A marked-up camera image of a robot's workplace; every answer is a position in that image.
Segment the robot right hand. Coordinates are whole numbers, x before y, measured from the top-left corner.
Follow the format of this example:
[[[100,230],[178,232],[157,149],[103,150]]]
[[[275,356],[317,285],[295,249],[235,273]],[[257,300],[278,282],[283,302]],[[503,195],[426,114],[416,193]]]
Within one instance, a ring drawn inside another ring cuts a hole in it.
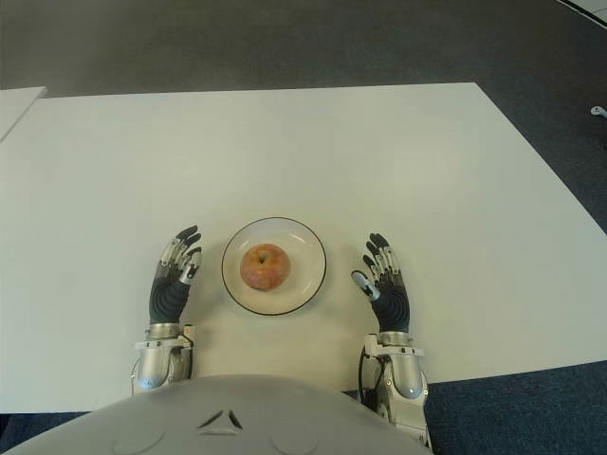
[[[402,271],[392,247],[379,233],[371,233],[362,260],[371,277],[360,270],[351,272],[353,282],[371,304],[380,332],[408,333],[410,304]]]

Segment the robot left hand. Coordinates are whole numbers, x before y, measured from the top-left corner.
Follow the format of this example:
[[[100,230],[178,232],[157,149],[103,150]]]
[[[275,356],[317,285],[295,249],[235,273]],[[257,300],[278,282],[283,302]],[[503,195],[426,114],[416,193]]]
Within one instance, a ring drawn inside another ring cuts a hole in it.
[[[149,298],[151,324],[179,323],[199,270],[202,234],[198,226],[179,231],[160,255]]]

